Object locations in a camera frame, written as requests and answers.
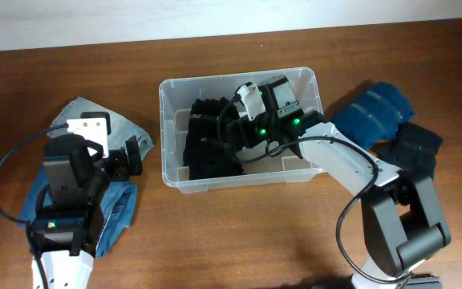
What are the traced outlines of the teal garment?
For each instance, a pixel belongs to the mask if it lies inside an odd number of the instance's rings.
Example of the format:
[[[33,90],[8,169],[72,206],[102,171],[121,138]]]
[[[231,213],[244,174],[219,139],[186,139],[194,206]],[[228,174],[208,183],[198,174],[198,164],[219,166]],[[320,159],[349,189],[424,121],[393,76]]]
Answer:
[[[393,140],[398,126],[415,115],[410,101],[391,83],[378,82],[336,113],[331,122],[362,149]]]

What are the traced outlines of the black garment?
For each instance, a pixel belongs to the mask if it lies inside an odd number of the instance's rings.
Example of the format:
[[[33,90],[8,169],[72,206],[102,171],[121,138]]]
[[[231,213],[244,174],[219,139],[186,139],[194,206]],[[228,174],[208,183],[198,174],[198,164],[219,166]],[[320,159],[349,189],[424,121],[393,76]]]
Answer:
[[[189,179],[232,177],[243,175],[242,164],[235,161],[217,137],[217,122],[226,98],[196,100],[192,105],[188,133],[183,152]]]

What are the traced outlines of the dark grey garment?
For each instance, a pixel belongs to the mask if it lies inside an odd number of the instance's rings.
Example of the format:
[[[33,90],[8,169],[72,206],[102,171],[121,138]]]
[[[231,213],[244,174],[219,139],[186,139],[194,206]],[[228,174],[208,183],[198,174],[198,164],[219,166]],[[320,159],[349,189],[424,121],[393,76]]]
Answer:
[[[374,148],[387,163],[403,170],[425,169],[430,178],[435,176],[436,156],[444,139],[435,132],[405,122],[399,125],[393,140]]]

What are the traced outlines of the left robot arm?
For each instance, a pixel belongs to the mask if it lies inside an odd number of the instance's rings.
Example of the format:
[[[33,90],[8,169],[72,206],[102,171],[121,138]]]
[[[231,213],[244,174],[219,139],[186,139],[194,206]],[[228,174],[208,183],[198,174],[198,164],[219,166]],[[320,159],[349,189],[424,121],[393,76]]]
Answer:
[[[103,156],[80,135],[58,136],[44,148],[44,184],[26,224],[36,288],[85,288],[103,257],[131,224],[143,172],[138,140]]]

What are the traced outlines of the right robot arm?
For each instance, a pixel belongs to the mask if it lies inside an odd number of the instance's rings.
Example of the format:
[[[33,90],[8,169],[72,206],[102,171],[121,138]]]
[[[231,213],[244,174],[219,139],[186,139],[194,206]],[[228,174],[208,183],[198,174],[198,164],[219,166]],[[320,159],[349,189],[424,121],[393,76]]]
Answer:
[[[354,270],[350,288],[443,286],[434,275],[414,272],[452,240],[429,173],[382,161],[345,137],[321,112],[304,111],[284,75],[240,85],[230,100],[236,102],[245,109],[241,118],[217,126],[217,138],[227,153],[276,142],[278,146],[263,157],[289,149],[321,167],[351,193],[335,227],[338,249]],[[368,253],[360,267],[346,252],[341,235],[355,204],[361,206]]]

